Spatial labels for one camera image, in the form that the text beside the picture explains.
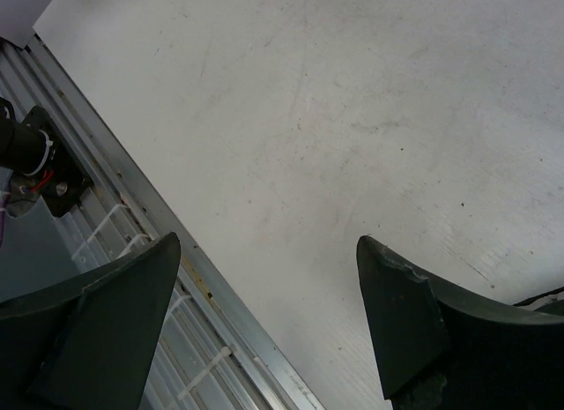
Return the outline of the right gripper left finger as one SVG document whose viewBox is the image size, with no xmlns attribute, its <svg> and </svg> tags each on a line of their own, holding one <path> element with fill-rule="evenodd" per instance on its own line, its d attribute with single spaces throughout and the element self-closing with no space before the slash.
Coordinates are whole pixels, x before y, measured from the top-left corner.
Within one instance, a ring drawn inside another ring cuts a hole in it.
<svg viewBox="0 0 564 410">
<path fill-rule="evenodd" d="M 1 304 L 3 409 L 137 409 L 177 280 L 171 232 Z"/>
</svg>

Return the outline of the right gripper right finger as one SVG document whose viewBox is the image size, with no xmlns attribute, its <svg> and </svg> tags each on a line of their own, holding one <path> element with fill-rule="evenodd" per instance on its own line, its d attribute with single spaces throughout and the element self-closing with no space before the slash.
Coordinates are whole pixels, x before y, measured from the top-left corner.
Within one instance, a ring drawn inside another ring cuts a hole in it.
<svg viewBox="0 0 564 410">
<path fill-rule="evenodd" d="M 497 302 L 368 235 L 356 261 L 382 395 L 394 408 L 562 408 L 561 288 Z"/>
</svg>

